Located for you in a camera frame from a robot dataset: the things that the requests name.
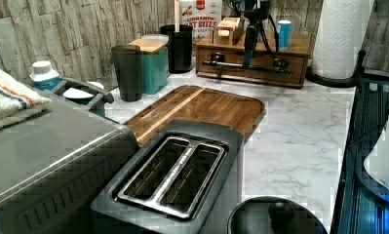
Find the folded towel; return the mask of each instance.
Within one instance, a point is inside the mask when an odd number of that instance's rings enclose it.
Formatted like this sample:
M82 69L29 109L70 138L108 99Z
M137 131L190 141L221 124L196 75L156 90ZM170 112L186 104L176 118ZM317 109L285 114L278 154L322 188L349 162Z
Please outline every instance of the folded towel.
M51 100L19 83L0 69L0 128L46 109Z

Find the wooden tray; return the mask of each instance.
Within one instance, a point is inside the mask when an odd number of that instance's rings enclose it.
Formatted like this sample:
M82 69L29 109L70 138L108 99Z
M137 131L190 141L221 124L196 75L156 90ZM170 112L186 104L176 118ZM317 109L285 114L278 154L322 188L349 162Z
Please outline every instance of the wooden tray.
M140 146L174 119L229 126L247 140L263 118L264 108L264 103L255 98L181 86L140 111L125 125L134 131Z

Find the countertop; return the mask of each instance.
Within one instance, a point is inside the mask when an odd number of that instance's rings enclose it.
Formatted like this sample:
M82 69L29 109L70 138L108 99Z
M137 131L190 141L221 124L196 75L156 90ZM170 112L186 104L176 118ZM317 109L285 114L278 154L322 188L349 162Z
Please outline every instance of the countertop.
M262 100L264 118L245 144L241 200L277 196L311 211L331 229L335 195L350 123L355 88L328 88L305 81L301 90L197 77L195 68L172 74L156 95L135 102L120 99L105 115L124 123L155 100L182 85L195 85Z

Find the marble countertop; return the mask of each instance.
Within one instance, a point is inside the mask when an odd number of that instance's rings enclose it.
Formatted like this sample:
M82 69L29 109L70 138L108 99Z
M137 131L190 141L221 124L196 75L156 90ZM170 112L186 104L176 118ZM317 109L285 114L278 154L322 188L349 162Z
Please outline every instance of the marble countertop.
M248 142L242 162L241 199L277 196L311 211L331 229L335 195L355 89L335 89L305 81L301 90L197 77L195 69L173 74L158 94L135 102L120 99L105 115L124 123L182 85L196 85L251 98L266 105L263 120Z

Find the black canister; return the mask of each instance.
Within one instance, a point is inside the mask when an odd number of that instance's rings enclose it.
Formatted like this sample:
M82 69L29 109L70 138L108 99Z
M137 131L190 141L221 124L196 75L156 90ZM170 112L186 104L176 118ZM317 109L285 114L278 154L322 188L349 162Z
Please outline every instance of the black canister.
M171 73L183 73L192 69L193 28L181 24L179 32L175 32L175 25L169 24L160 27L161 34L169 36L168 56Z
M141 52L135 45L120 45L111 49L119 93L124 101L142 98Z

